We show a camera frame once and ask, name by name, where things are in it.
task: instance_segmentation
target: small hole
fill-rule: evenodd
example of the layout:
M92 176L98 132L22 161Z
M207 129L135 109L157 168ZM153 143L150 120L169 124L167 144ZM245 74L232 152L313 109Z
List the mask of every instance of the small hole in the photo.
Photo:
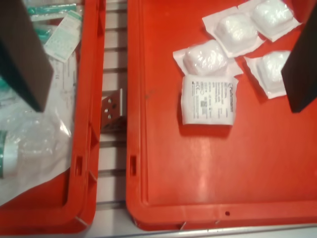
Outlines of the small hole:
M137 174L137 157L130 156L130 176L135 176Z

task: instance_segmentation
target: barcode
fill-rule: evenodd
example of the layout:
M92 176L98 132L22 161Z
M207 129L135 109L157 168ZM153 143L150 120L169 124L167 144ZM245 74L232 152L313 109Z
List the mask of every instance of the barcode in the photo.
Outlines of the barcode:
M207 107L207 101L201 101L200 102L201 107Z

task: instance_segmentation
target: green label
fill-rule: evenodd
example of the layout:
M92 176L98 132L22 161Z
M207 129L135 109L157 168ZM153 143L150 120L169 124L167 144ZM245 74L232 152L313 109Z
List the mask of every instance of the green label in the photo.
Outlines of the green label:
M3 158L6 131L0 130L0 178L3 178Z

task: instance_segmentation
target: sealed blister pack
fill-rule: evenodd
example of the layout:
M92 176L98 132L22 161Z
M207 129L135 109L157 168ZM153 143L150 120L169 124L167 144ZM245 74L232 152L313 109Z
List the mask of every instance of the sealed blister pack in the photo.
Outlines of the sealed blister pack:
M236 76L243 73L216 40L175 51L173 57L185 75Z
M252 52L264 42L249 16L237 7L206 16L203 22L229 58Z
M245 57L251 73L269 99L286 95L281 71L289 55L290 51L274 51L263 57Z
M250 0L238 6L254 21L257 30L272 42L300 25L281 0Z

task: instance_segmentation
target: white cotton pad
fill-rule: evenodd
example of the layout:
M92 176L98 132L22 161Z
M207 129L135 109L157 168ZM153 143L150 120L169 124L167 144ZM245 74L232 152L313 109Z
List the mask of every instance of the white cotton pad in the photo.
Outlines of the white cotton pad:
M229 59L216 40L173 52L173 57L185 75L236 76L243 71L234 59Z
M290 51L275 51L260 60L258 69L267 90L285 90L281 71L289 55Z
M250 0L238 8L249 15L258 31L272 42L300 25L293 12L281 0Z
M289 55L290 51L274 51L263 57L245 57L251 73L269 99L286 95L281 71Z
M234 77L185 76L181 97L183 124L233 125L237 84Z
M251 17L265 32L274 35L289 26L293 13L280 0L266 0L256 6Z
M258 31L249 19L242 13L224 17L219 21L214 33L224 46L233 53L247 49L255 44Z
M217 41L211 40L202 45L187 49L184 64L190 74L211 75L217 70L222 70L228 65L228 57Z
M235 6L206 16L203 22L206 31L218 41L228 58L252 52L264 42L250 17L240 13Z

